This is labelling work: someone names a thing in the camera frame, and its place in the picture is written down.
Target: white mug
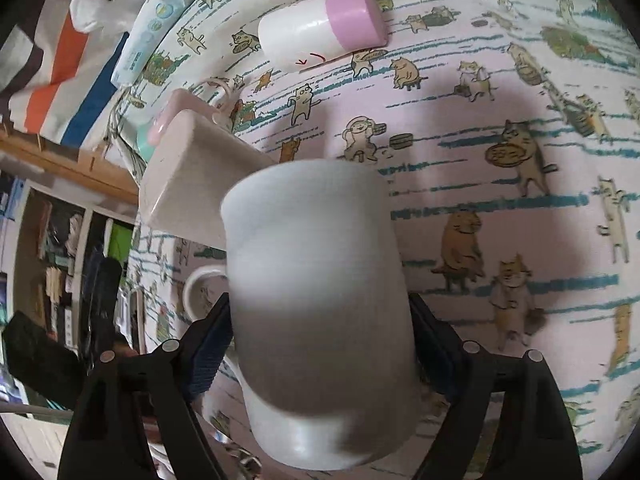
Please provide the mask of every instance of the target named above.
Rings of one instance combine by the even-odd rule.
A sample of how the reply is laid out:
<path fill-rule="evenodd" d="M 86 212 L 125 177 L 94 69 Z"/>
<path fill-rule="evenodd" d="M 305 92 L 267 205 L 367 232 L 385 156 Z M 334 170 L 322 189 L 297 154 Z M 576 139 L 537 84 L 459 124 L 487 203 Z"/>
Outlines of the white mug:
<path fill-rule="evenodd" d="M 252 432 L 273 459 L 345 469 L 414 432 L 419 381 L 383 179 L 338 160 L 272 166 L 236 184 L 222 219 L 236 359 Z"/>
<path fill-rule="evenodd" d="M 268 155 L 234 136 L 224 117 L 182 110 L 167 126 L 142 177 L 140 216 L 153 229 L 224 250 L 223 197 L 244 177 L 271 164 Z"/>

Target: teal object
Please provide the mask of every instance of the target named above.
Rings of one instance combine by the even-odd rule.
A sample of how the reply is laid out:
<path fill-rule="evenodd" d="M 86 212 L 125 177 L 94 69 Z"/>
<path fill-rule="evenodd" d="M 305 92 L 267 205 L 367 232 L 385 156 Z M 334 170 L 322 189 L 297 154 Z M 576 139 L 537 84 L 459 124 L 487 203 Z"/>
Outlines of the teal object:
<path fill-rule="evenodd" d="M 145 159 L 145 162 L 149 162 L 151 160 L 151 156 L 156 150 L 155 146 L 151 146 L 148 142 L 146 142 L 146 133 L 149 131 L 150 126 L 151 123 L 139 126 L 138 136 L 136 137 L 136 142 L 138 144 L 138 153 L 143 159 Z"/>

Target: orange stripe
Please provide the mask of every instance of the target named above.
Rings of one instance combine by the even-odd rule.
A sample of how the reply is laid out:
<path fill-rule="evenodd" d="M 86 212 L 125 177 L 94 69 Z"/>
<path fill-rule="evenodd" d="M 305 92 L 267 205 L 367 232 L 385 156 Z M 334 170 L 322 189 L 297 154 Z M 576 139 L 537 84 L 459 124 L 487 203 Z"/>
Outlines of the orange stripe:
<path fill-rule="evenodd" d="M 56 56 L 53 60 L 51 82 L 47 86 L 35 89 L 29 98 L 25 129 L 32 134 L 40 133 L 44 120 L 49 113 L 53 99 L 60 84 L 76 76 L 89 36 L 74 29 L 71 16 L 66 14 L 65 24 L 60 33 Z"/>

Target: tissue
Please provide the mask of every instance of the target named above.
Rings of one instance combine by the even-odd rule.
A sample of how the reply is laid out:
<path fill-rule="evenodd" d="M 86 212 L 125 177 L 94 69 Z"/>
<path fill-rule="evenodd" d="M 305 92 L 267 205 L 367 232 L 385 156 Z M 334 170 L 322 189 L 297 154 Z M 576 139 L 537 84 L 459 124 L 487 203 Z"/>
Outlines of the tissue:
<path fill-rule="evenodd" d="M 69 14 L 78 32 L 102 29 L 104 34 L 122 34 L 133 28 L 145 0 L 71 0 Z"/>
<path fill-rule="evenodd" d="M 146 0 L 124 45 L 111 83 L 131 86 L 162 39 L 194 0 Z"/>

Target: blue stripe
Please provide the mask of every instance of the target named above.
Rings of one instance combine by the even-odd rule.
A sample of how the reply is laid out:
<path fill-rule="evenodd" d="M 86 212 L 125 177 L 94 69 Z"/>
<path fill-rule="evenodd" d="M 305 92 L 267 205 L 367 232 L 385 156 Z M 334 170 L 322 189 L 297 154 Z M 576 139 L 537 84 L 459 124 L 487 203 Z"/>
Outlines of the blue stripe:
<path fill-rule="evenodd" d="M 113 56 L 111 56 L 111 59 L 104 65 L 104 68 L 96 78 L 84 101 L 82 101 L 78 111 L 66 127 L 65 133 L 60 140 L 60 144 L 63 146 L 79 148 L 89 133 L 89 130 L 95 121 L 97 121 L 98 116 L 115 94 L 116 88 L 111 84 L 111 73 L 113 73 L 113 69 L 116 67 L 125 42 L 126 37 L 122 38 Z"/>

